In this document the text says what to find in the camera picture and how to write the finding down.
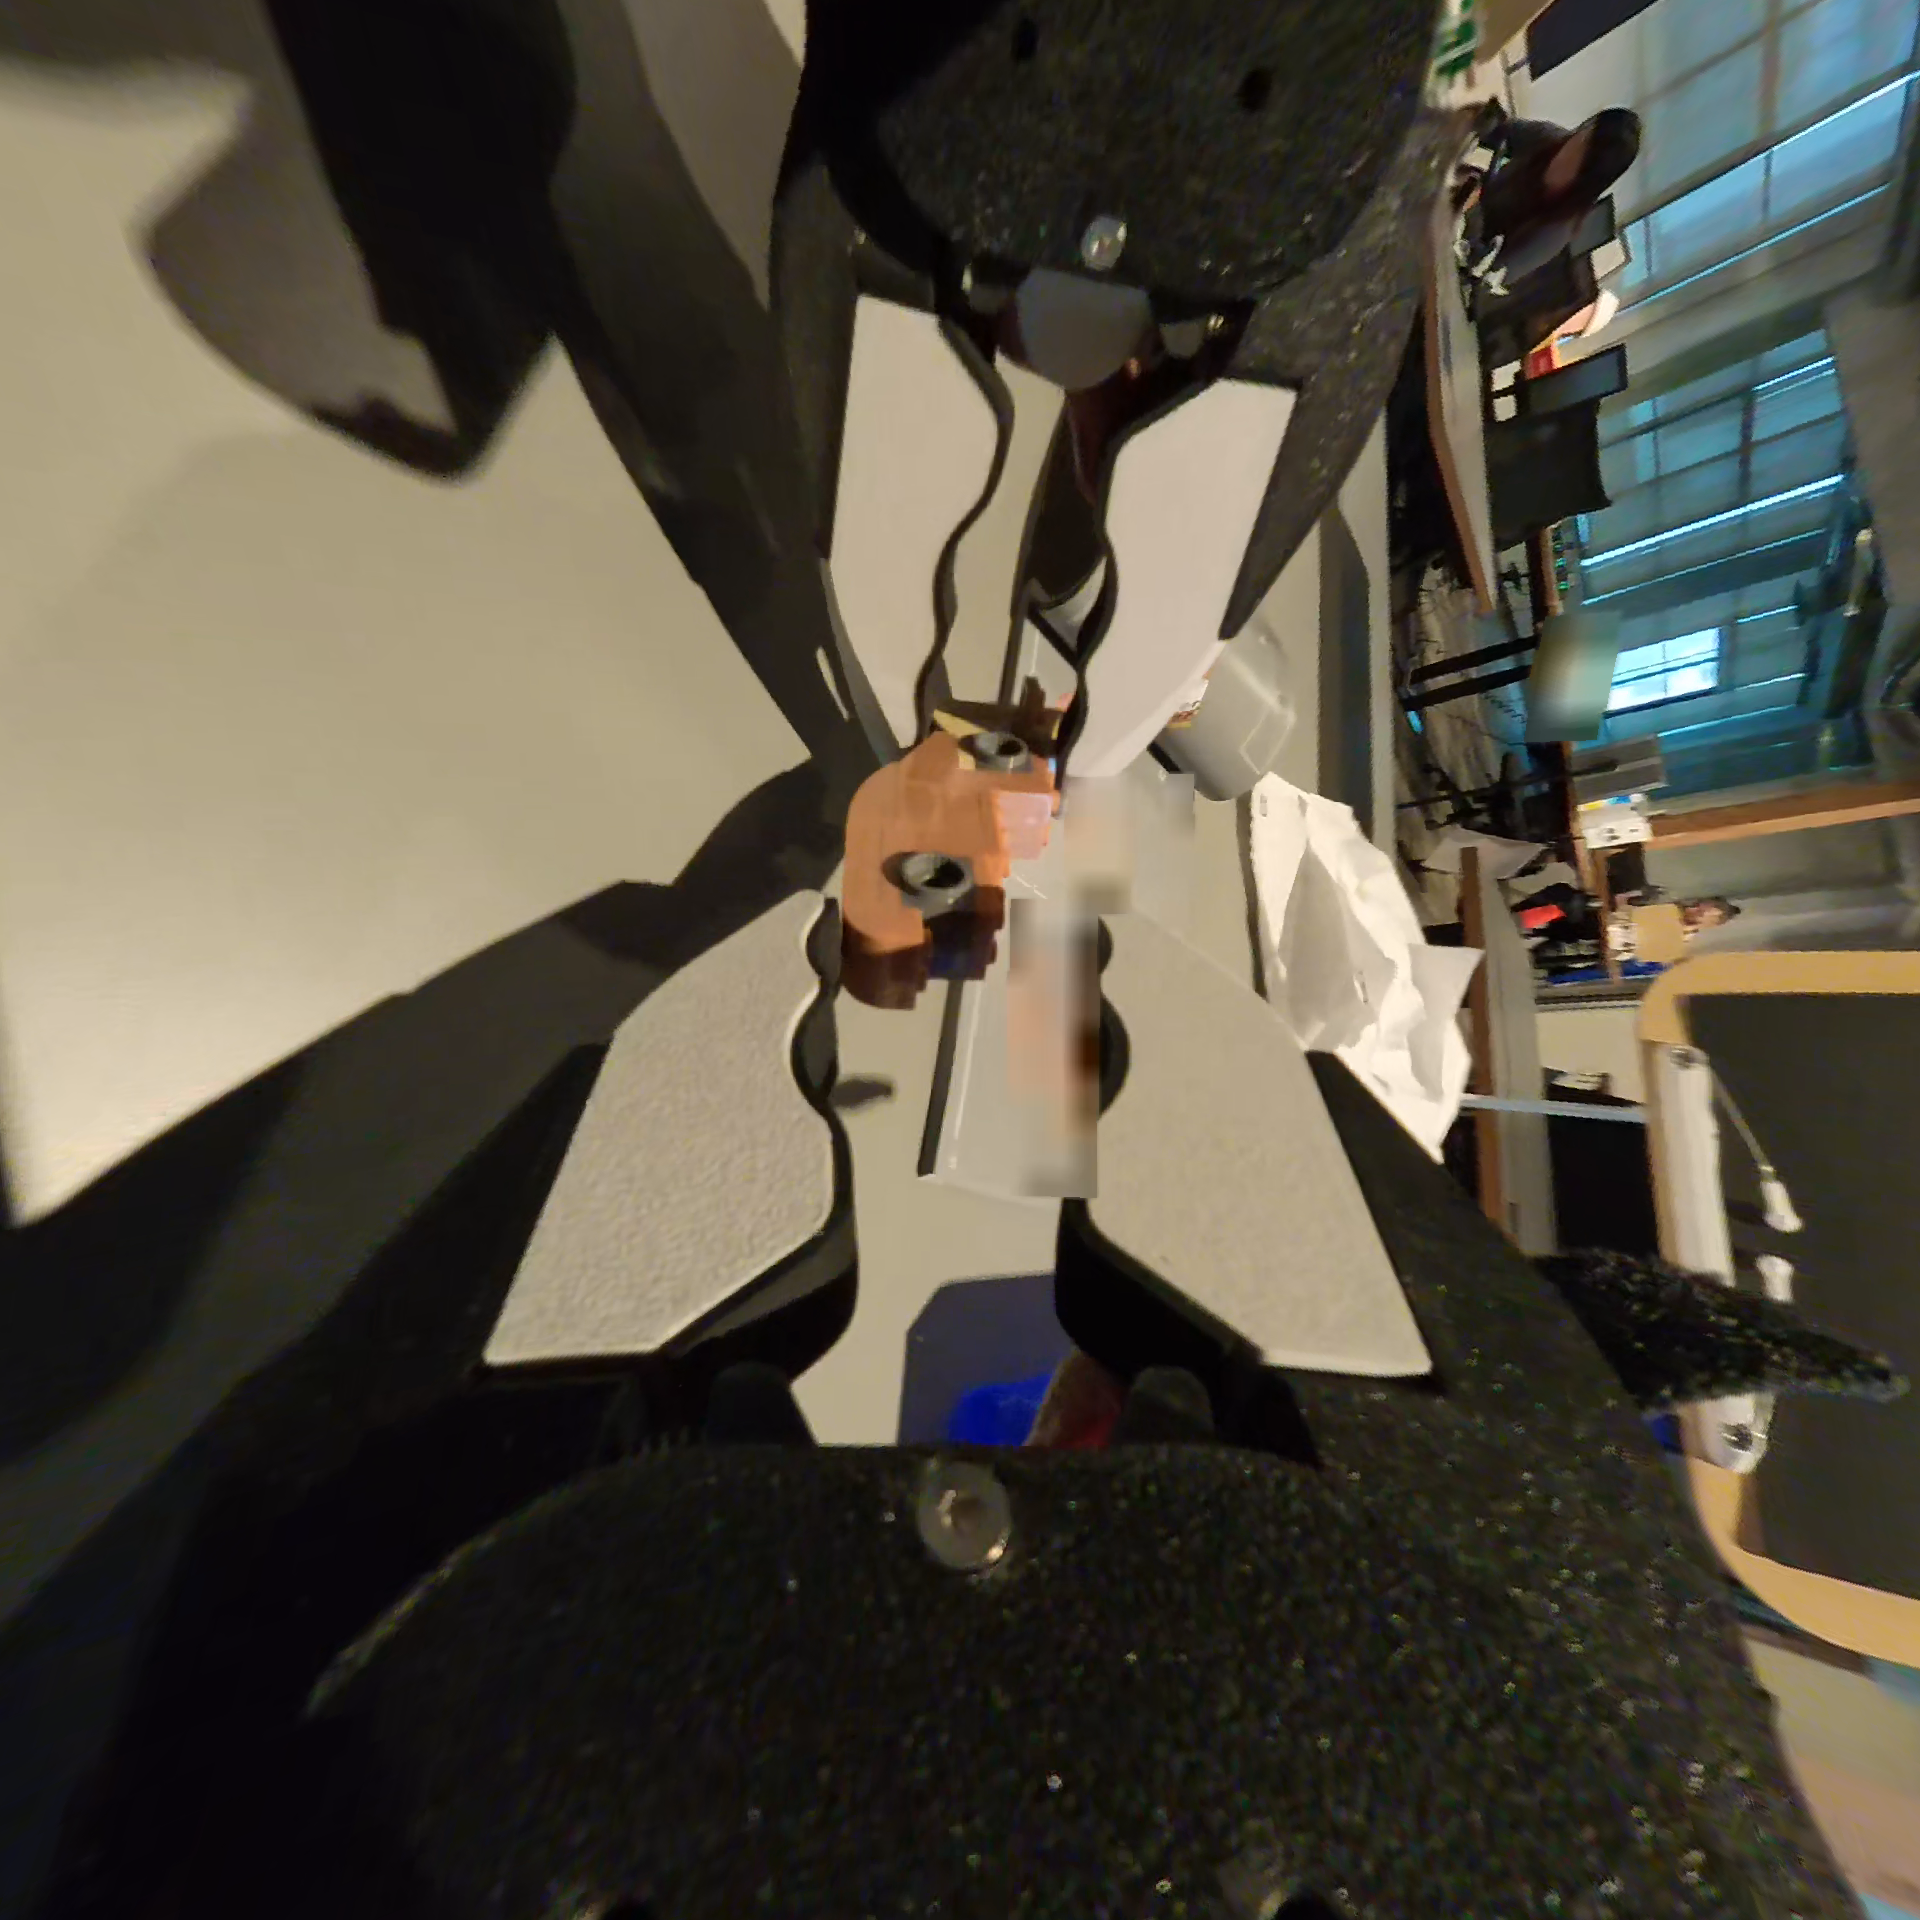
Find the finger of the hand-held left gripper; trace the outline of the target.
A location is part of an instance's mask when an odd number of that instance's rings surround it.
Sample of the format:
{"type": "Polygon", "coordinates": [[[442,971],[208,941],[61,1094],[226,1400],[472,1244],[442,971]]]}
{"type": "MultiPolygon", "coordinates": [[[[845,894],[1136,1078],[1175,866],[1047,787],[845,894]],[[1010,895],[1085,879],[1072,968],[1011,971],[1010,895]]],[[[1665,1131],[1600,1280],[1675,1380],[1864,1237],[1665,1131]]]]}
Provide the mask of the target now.
{"type": "Polygon", "coordinates": [[[1297,394],[1214,382],[1143,420],[1110,459],[1094,575],[1055,605],[1029,596],[1024,622],[1045,669],[1073,671],[1061,700],[1079,732],[1070,779],[1121,775],[1205,701],[1246,548],[1297,394]]]}
{"type": "Polygon", "coordinates": [[[1001,420],[936,316],[858,293],[827,539],[847,661],[883,751],[921,736],[958,547],[997,485],[1001,420]]]}

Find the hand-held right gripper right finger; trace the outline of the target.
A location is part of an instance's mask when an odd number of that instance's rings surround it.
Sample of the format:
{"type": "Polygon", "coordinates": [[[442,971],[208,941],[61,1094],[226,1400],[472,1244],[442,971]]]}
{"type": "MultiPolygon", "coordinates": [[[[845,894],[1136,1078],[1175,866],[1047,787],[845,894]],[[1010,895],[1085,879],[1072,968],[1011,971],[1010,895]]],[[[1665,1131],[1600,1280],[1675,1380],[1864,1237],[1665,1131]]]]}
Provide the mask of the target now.
{"type": "Polygon", "coordinates": [[[1093,1191],[1062,1200],[1054,1259],[1073,1349],[1125,1378],[1426,1378],[1401,1274],[1285,1019],[1149,917],[1105,918],[1096,952],[1093,1191]]]}

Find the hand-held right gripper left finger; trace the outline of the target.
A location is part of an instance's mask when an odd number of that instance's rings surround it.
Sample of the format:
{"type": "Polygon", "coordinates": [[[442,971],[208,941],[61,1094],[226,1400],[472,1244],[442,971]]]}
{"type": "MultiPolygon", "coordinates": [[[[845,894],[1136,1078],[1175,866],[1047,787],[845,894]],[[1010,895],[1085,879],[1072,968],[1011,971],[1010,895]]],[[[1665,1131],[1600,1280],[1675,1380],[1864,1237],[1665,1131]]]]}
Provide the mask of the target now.
{"type": "Polygon", "coordinates": [[[496,1372],[735,1359],[847,1332],[857,1222],[835,1076],[835,908],[790,895],[614,1031],[485,1347],[496,1372]]]}

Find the large blue plastic bin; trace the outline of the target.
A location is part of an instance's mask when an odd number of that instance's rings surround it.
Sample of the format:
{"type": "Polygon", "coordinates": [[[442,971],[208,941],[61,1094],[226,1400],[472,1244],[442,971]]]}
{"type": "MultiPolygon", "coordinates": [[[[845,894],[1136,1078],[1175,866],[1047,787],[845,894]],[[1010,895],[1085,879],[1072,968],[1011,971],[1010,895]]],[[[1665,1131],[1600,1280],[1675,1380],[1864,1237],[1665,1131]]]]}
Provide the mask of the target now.
{"type": "Polygon", "coordinates": [[[939,1286],[904,1335],[895,1439],[1019,1446],[1066,1350],[1048,1271],[939,1286]]]}

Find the orange toy brick model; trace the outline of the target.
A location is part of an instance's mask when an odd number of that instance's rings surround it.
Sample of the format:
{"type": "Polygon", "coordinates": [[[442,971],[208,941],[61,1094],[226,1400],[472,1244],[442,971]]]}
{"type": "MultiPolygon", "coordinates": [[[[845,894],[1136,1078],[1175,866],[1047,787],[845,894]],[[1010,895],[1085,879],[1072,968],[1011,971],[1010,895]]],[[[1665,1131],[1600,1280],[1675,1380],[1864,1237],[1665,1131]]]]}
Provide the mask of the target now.
{"type": "Polygon", "coordinates": [[[1048,848],[1065,708],[1037,678],[1011,701],[933,712],[918,744],[847,807],[840,982],[904,1012],[939,980],[986,973],[1017,868],[1048,848]]]}

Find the grey desk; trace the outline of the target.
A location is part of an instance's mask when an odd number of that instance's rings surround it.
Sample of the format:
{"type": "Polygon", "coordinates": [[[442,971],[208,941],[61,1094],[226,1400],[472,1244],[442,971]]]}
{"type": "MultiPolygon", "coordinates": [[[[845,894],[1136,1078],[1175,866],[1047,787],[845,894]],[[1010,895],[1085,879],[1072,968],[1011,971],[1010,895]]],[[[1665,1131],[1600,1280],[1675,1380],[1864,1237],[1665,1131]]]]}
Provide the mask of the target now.
{"type": "Polygon", "coordinates": [[[3,1469],[286,1350],[783,883],[799,758],[554,348],[383,320],[266,5],[3,5],[3,1469]]]}

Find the person's right hand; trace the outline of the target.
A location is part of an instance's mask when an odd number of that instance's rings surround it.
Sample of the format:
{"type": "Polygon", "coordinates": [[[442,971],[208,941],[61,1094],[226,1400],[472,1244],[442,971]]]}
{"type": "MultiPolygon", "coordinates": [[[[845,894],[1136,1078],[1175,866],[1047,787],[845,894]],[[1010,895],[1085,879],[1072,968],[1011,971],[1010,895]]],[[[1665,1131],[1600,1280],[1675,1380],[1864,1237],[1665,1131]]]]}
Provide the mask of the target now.
{"type": "Polygon", "coordinates": [[[1024,1445],[1047,1452],[1096,1452],[1115,1434],[1126,1383],[1088,1352],[1072,1349],[1047,1380],[1024,1445]]]}

